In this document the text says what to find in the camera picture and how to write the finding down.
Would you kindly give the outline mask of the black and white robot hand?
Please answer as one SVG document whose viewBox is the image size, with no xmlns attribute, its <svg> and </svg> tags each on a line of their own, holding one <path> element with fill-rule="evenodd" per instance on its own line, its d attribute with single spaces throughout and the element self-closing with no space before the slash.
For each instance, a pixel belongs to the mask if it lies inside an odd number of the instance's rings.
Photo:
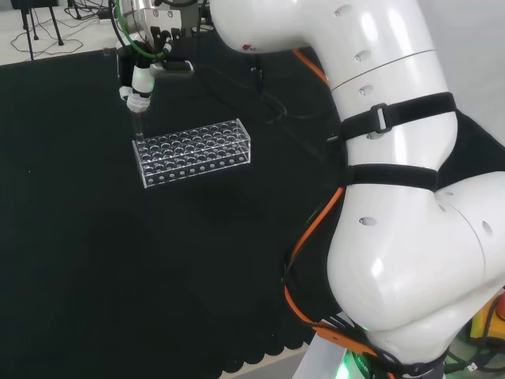
<svg viewBox="0 0 505 379">
<path fill-rule="evenodd" d="M 151 104 L 158 78 L 184 78 L 195 73 L 185 42 L 193 37 L 196 24 L 177 14 L 165 13 L 149 19 L 117 19 L 119 95 L 134 114 Z"/>
</svg>

